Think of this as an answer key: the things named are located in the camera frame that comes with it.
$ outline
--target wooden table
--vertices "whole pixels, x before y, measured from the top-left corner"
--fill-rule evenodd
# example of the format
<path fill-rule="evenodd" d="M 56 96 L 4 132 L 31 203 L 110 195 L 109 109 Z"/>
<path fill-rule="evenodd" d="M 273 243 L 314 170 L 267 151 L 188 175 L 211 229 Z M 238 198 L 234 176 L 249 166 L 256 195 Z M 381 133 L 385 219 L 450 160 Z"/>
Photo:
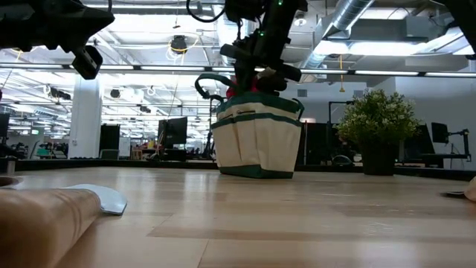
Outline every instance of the wooden table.
<path fill-rule="evenodd" d="M 80 238 L 59 268 L 474 267 L 465 182 L 360 173 L 255 180 L 214 170 L 98 167 L 19 174 L 19 188 L 95 183 L 129 204 Z"/>

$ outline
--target green plant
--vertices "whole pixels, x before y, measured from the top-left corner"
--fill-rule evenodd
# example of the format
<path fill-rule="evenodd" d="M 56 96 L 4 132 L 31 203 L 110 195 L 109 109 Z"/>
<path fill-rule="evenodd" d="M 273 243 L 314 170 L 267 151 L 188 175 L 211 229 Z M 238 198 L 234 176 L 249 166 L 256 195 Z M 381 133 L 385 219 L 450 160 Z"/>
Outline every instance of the green plant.
<path fill-rule="evenodd" d="M 410 138 L 419 121 L 414 118 L 413 104 L 404 97 L 396 92 L 387 96 L 383 89 L 378 89 L 354 98 L 355 103 L 347 105 L 337 126 L 340 137 L 358 144 L 398 144 Z"/>

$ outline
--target red object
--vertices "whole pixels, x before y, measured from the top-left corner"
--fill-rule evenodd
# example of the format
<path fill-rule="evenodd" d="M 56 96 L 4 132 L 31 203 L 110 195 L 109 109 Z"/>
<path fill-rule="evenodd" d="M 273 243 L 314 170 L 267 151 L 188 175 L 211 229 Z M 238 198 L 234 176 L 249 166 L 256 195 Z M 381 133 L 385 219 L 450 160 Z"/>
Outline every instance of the red object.
<path fill-rule="evenodd" d="M 232 77 L 231 80 L 233 83 L 236 85 L 237 84 L 237 79 L 235 77 Z M 255 77 L 253 78 L 253 83 L 251 84 L 251 92 L 258 92 L 259 90 L 256 88 L 256 84 L 258 83 L 258 79 Z M 235 90 L 233 88 L 228 88 L 226 91 L 226 98 L 229 100 L 231 97 L 235 95 Z"/>

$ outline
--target potted plant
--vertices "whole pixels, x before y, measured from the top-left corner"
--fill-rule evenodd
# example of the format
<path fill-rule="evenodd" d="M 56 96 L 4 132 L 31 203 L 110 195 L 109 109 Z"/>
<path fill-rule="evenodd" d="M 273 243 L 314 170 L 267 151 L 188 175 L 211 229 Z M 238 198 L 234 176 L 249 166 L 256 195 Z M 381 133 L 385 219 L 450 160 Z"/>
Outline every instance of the potted plant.
<path fill-rule="evenodd" d="M 387 96 L 378 89 L 354 98 L 337 128 L 340 137 L 358 145 L 365 174 L 391 176 L 400 141 L 413 136 L 418 125 L 413 104 L 404 95 Z"/>

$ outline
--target black planter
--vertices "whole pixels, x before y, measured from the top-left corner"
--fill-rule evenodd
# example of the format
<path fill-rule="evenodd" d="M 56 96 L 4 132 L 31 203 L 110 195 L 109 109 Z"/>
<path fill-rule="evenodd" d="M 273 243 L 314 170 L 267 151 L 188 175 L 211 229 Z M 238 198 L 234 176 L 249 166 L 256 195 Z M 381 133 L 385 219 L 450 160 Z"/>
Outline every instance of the black planter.
<path fill-rule="evenodd" d="M 395 144 L 365 143 L 360 144 L 364 163 L 364 174 L 377 176 L 392 176 L 398 146 Z"/>

